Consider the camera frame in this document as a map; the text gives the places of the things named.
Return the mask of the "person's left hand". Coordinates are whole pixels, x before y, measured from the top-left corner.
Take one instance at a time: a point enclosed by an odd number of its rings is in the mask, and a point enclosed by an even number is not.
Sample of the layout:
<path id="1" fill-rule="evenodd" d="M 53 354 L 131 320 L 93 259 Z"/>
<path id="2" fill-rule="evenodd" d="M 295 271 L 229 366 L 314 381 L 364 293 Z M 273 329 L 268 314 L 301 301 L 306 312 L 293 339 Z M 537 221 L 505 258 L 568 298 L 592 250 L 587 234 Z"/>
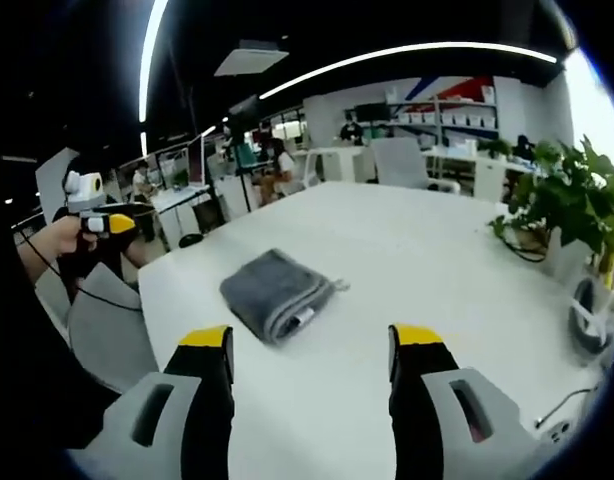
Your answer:
<path id="1" fill-rule="evenodd" d="M 49 230 L 56 256 L 75 253 L 79 249 L 79 244 L 84 244 L 88 252 L 94 251 L 97 247 L 98 237 L 82 230 L 79 217 L 62 217 L 53 222 Z"/>

